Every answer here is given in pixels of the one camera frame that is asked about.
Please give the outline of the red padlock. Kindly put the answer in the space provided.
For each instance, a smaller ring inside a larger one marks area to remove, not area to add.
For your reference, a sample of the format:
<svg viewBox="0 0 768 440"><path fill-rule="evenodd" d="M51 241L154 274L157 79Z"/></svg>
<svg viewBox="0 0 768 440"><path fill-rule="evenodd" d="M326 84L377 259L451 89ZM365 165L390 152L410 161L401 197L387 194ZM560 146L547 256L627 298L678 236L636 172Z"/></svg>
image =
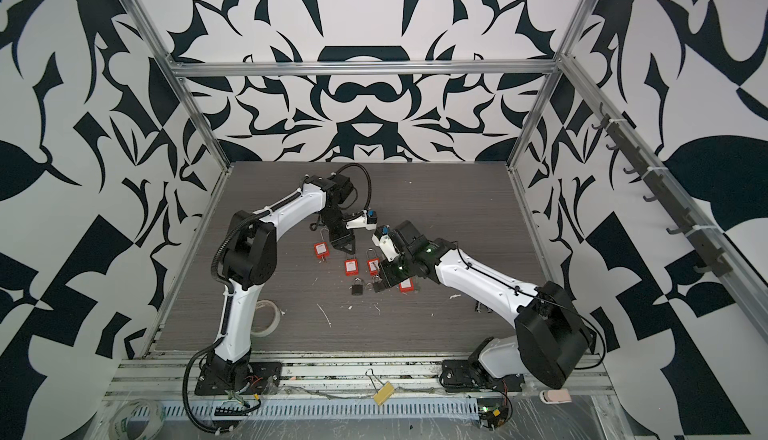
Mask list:
<svg viewBox="0 0 768 440"><path fill-rule="evenodd" d="M354 252L345 252L343 267L346 276L356 276L359 273L358 259Z"/></svg>
<svg viewBox="0 0 768 440"><path fill-rule="evenodd" d="M325 227L320 228L320 242L317 242L313 246L315 256L321 263L326 262L330 255L329 243L326 238L326 231L327 229Z"/></svg>
<svg viewBox="0 0 768 440"><path fill-rule="evenodd" d="M374 248L368 248L366 251L366 265L371 277L376 277L380 273L380 256Z"/></svg>
<svg viewBox="0 0 768 440"><path fill-rule="evenodd" d="M415 281L412 278L408 278L400 282L398 284L398 288L401 293L410 293L417 289Z"/></svg>

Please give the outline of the small black padlock back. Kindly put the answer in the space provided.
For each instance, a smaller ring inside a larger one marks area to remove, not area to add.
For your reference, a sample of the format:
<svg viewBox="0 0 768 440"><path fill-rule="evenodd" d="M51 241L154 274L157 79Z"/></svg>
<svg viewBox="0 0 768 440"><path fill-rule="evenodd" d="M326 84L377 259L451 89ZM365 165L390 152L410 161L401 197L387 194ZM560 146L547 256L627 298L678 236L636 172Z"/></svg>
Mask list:
<svg viewBox="0 0 768 440"><path fill-rule="evenodd" d="M365 283L361 278L355 278L350 286L350 293L353 296L361 296L365 291Z"/></svg>

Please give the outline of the small black padlock front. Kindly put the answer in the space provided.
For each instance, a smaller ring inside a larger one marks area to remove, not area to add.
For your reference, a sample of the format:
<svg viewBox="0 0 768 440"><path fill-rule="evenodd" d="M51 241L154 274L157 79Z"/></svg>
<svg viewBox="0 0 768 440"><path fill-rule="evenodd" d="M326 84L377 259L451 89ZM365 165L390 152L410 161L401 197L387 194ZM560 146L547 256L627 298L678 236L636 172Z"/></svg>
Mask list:
<svg viewBox="0 0 768 440"><path fill-rule="evenodd" d="M379 293L385 290L384 283L381 279L375 279L372 282L372 289L375 293Z"/></svg>

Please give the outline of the small black padlock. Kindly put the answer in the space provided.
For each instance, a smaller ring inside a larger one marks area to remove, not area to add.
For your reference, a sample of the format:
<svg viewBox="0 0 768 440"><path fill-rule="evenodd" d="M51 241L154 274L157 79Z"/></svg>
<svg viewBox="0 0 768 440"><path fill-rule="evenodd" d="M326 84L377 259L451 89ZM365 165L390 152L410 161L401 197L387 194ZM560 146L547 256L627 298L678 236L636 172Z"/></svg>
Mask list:
<svg viewBox="0 0 768 440"><path fill-rule="evenodd" d="M375 279L372 282L372 289L375 293L379 293L385 290L384 283L381 279Z"/></svg>
<svg viewBox="0 0 768 440"><path fill-rule="evenodd" d="M355 278L350 286L350 293L353 296L361 296L365 291L365 283L361 278Z"/></svg>

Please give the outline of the red padlock front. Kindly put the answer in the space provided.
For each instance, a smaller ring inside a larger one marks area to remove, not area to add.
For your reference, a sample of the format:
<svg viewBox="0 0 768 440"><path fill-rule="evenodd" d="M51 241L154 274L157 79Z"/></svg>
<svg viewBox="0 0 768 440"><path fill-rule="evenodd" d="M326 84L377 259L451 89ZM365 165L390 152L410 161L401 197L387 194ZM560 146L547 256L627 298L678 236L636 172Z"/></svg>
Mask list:
<svg viewBox="0 0 768 440"><path fill-rule="evenodd" d="M410 293L417 289L415 281L412 278L408 278L400 282L398 284L398 288L401 293Z"/></svg>

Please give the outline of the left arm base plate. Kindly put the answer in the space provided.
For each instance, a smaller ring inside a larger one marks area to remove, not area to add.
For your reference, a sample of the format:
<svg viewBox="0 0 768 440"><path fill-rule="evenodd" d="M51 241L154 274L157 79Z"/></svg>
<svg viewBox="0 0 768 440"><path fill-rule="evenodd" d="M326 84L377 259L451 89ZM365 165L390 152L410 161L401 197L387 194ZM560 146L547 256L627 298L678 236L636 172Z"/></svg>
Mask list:
<svg viewBox="0 0 768 440"><path fill-rule="evenodd" d="M206 362L197 375L194 393L197 396L217 396L231 392L263 394L272 386L280 384L282 367L281 362L275 361L232 363L215 357Z"/></svg>

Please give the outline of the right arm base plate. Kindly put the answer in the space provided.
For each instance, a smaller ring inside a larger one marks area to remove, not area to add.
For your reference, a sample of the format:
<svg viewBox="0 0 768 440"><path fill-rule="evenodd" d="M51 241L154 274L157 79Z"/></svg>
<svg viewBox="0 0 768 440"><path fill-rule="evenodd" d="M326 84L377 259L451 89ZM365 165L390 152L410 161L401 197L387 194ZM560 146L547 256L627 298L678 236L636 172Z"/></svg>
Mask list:
<svg viewBox="0 0 768 440"><path fill-rule="evenodd" d="M478 361L443 360L438 377L441 387L449 393L493 390L521 392L525 382L522 374L492 377Z"/></svg>

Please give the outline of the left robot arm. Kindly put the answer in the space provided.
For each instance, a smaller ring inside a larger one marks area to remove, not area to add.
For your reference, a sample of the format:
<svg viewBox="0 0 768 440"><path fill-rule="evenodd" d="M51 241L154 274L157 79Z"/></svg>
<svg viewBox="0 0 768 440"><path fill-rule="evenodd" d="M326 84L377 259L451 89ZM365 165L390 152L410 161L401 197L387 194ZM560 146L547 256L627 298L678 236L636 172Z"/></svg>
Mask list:
<svg viewBox="0 0 768 440"><path fill-rule="evenodd" d="M282 200L233 216L211 264L213 278L224 285L224 303L216 339L204 352L206 379L214 378L234 390L246 386L256 304L276 270L282 235L317 214L328 229L330 246L347 254L355 252L355 234L349 225L353 217L342 209L354 191L345 175L312 175Z"/></svg>

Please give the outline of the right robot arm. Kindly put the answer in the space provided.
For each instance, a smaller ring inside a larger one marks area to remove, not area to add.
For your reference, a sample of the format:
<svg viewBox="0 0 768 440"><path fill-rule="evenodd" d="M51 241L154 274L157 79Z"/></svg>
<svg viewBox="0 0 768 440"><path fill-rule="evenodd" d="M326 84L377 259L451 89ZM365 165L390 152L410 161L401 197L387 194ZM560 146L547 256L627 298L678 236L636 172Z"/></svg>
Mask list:
<svg viewBox="0 0 768 440"><path fill-rule="evenodd" d="M524 373L560 389L595 340L566 291L554 282L537 286L505 275L472 258L456 242L428 239L410 221L376 228L373 243L385 256L375 290L414 277L429 279L471 297L514 328L513 336L484 340L467 360L452 367L451 390L493 389Z"/></svg>

